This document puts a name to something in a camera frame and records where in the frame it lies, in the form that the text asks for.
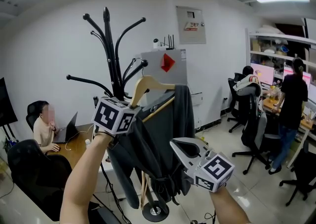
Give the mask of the dark grey garment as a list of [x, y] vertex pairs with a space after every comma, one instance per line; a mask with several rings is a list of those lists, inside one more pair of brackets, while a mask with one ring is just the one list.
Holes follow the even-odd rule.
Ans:
[[194, 113], [188, 86], [176, 85], [150, 105], [143, 107], [127, 134], [118, 136], [108, 155], [129, 205], [138, 209], [139, 198], [130, 178], [134, 168], [149, 175], [159, 206], [178, 194], [186, 195], [191, 179], [173, 152], [173, 138], [195, 136]]

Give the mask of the pink screen monitor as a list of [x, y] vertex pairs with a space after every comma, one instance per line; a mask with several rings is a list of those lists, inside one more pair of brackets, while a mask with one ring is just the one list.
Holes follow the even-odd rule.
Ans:
[[[283, 79], [287, 76], [287, 75], [292, 75], [293, 74], [293, 70], [290, 67], [284, 66], [283, 69]], [[312, 76], [310, 73], [307, 72], [303, 72], [303, 80], [305, 81], [307, 87], [309, 88], [311, 80], [312, 80]]]
[[250, 64], [254, 74], [259, 78], [261, 83], [272, 85], [274, 80], [274, 68], [260, 64]]

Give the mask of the wooden clothes hanger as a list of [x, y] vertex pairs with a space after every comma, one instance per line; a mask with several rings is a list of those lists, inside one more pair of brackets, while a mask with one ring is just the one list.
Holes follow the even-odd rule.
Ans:
[[[147, 89], [157, 89], [157, 90], [174, 90], [175, 84], [166, 84], [158, 82], [154, 77], [151, 75], [144, 75], [142, 76], [135, 84], [134, 93], [130, 102], [130, 107], [134, 108], [138, 102], [141, 100], [142, 96], [145, 94]], [[142, 121], [146, 122], [152, 117], [154, 117], [157, 113], [162, 111], [168, 105], [170, 105], [174, 101], [175, 97], [172, 97], [170, 100], [165, 102], [161, 107], [156, 109]]]
[[147, 175], [144, 171], [142, 171], [141, 175], [142, 175], [142, 180], [141, 180], [141, 201], [140, 201], [140, 207], [141, 207], [141, 210], [143, 210], [144, 209], [144, 205], [145, 205], [145, 198], [146, 198], [147, 189], [149, 187], [149, 185], [148, 185], [148, 183], [149, 183], [149, 175]]

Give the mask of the gray office chair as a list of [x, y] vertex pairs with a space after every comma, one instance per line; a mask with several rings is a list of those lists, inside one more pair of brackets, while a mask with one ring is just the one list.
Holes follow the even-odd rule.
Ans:
[[249, 172], [249, 169], [255, 159], [262, 162], [265, 165], [265, 169], [270, 169], [270, 162], [262, 156], [262, 153], [276, 153], [281, 148], [279, 135], [268, 134], [265, 132], [268, 123], [266, 113], [257, 112], [260, 94], [260, 88], [255, 84], [251, 84], [237, 91], [238, 96], [245, 96], [249, 98], [248, 119], [241, 136], [243, 145], [248, 147], [249, 151], [232, 153], [232, 157], [237, 155], [251, 157], [248, 167], [243, 171], [243, 174], [245, 175]]

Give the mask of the person's right forearm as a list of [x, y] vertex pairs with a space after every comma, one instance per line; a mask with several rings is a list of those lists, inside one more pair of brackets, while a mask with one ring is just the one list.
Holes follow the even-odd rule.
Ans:
[[210, 192], [209, 195], [219, 224], [252, 224], [226, 187], [220, 187], [216, 192]]

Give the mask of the black coat rack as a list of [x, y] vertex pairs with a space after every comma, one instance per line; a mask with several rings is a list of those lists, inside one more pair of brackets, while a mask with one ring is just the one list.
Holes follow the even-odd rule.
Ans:
[[[105, 94], [111, 98], [116, 97], [119, 100], [123, 100], [124, 97], [127, 98], [128, 95], [125, 94], [124, 92], [124, 87], [126, 83], [134, 75], [136, 75], [136, 73], [138, 73], [140, 70], [146, 67], [148, 65], [148, 62], [146, 60], [142, 60], [140, 65], [136, 67], [136, 69], [133, 70], [131, 74], [128, 74], [128, 70], [126, 70], [124, 74], [121, 74], [119, 54], [118, 54], [119, 44], [123, 36], [128, 31], [135, 28], [139, 24], [146, 22], [146, 18], [142, 17], [140, 20], [136, 21], [135, 23], [127, 27], [119, 36], [115, 44], [113, 43], [113, 39], [112, 39], [112, 32], [111, 32], [111, 27], [110, 27], [110, 12], [107, 7], [105, 7], [103, 11], [103, 21], [104, 21], [103, 30], [92, 20], [92, 18], [90, 17], [88, 13], [83, 15], [83, 19], [86, 20], [94, 28], [94, 30], [91, 31], [90, 34], [99, 38], [99, 40], [101, 41], [104, 47], [106, 57], [107, 57], [107, 62], [108, 62], [112, 91], [110, 91], [104, 85], [96, 81], [89, 80], [89, 79], [79, 78], [79, 77], [75, 77], [71, 75], [67, 75], [66, 79], [97, 85], [101, 87], [104, 90]], [[169, 215], [169, 211], [164, 211], [159, 207], [158, 201], [153, 199], [152, 193], [150, 192], [149, 189], [145, 189], [144, 193], [145, 193], [146, 199], [148, 200], [148, 203], [146, 203], [143, 207], [143, 210], [142, 210], [143, 217], [146, 220], [153, 223], [161, 222], [165, 220]]]

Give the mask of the brown wooden desk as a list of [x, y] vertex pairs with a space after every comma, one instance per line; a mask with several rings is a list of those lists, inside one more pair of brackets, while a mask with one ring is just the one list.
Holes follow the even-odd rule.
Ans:
[[92, 140], [94, 130], [93, 124], [86, 124], [77, 127], [78, 133], [73, 136], [67, 143], [58, 144], [58, 152], [49, 151], [47, 155], [61, 155], [65, 157], [73, 169], [83, 153], [86, 150], [85, 140]]

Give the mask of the black laptop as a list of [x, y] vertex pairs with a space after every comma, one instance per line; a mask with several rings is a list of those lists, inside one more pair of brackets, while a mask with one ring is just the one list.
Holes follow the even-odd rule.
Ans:
[[77, 114], [75, 113], [66, 127], [59, 130], [53, 139], [53, 143], [64, 144], [78, 132], [76, 129]]

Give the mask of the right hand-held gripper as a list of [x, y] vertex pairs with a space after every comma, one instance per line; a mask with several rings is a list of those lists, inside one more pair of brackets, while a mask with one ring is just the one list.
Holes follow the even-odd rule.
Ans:
[[[198, 187], [216, 192], [233, 174], [235, 165], [223, 153], [208, 150], [207, 144], [200, 139], [173, 138], [169, 143], [178, 159], [188, 169], [187, 175]], [[195, 156], [200, 156], [201, 153], [204, 153], [202, 157], [193, 163]]]

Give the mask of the white wall box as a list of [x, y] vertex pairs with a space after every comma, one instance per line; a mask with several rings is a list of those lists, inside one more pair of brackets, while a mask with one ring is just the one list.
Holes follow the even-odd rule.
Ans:
[[199, 93], [191, 94], [191, 100], [192, 100], [193, 106], [201, 105], [203, 101], [203, 93], [199, 92]]

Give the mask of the gray electrical panel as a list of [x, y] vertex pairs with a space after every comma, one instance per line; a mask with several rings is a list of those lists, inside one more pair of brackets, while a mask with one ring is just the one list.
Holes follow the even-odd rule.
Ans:
[[176, 6], [180, 44], [206, 44], [202, 10]]

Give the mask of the silver refrigerator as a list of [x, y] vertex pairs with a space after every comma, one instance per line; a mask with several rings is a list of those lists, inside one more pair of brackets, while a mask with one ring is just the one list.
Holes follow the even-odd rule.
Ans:
[[[169, 55], [175, 61], [175, 64], [168, 72], [165, 72], [160, 67], [164, 53]], [[143, 75], [151, 75], [160, 83], [182, 85], [186, 85], [188, 83], [185, 50], [182, 51], [180, 49], [173, 49], [151, 51], [142, 53], [141, 57], [142, 59], [148, 61], [148, 66], [143, 69]]]

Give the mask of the red paper decoration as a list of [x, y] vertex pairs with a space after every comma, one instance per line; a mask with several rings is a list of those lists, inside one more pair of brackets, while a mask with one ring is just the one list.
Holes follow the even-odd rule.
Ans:
[[162, 60], [161, 60], [161, 69], [165, 72], [168, 72], [172, 66], [175, 64], [175, 61], [166, 53], [164, 53]]

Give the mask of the white desk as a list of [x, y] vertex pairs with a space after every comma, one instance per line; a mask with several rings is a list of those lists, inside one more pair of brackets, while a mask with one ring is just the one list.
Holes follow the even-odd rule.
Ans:
[[103, 169], [104, 169], [104, 171], [106, 173], [107, 172], [112, 172], [114, 170], [113, 166], [112, 166], [112, 163], [106, 161], [108, 157], [109, 157], [108, 152], [105, 151], [103, 159], [102, 159], [102, 166], [103, 166]]

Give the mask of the white storage shelf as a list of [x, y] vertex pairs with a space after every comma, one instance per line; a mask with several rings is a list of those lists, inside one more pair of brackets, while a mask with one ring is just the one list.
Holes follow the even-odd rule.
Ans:
[[293, 58], [299, 57], [303, 60], [304, 72], [312, 76], [310, 84], [316, 86], [316, 35], [308, 38], [260, 28], [256, 32], [245, 30], [245, 36], [246, 64], [274, 68], [273, 84], [282, 82], [284, 66], [291, 67]]

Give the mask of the black television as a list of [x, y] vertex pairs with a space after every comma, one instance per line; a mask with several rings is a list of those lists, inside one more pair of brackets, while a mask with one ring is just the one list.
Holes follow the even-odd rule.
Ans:
[[7, 92], [4, 78], [0, 79], [0, 127], [17, 122], [18, 119], [13, 110]]

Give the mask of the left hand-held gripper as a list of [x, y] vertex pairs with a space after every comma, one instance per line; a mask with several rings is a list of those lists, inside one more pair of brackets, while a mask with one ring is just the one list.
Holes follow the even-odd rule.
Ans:
[[113, 98], [100, 98], [92, 117], [94, 135], [100, 131], [110, 135], [127, 133], [140, 110], [140, 106], [131, 108]]

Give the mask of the person's left forearm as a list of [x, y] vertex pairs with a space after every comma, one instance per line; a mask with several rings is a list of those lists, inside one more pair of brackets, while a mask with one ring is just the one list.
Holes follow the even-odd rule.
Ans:
[[113, 140], [106, 134], [97, 134], [85, 150], [67, 179], [60, 211], [60, 224], [89, 224], [88, 206], [93, 196], [99, 166]]

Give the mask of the black router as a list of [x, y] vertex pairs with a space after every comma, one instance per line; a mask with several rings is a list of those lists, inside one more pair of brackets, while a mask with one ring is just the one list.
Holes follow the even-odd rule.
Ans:
[[168, 35], [164, 37], [163, 41], [160, 42], [161, 47], [164, 47], [166, 50], [175, 49], [174, 46], [174, 35]]

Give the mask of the large black mesh office chair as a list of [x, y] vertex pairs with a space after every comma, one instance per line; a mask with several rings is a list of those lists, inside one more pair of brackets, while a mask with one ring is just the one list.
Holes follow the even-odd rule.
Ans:
[[62, 155], [45, 155], [35, 140], [7, 152], [13, 182], [54, 222], [59, 221], [64, 188], [72, 168]]

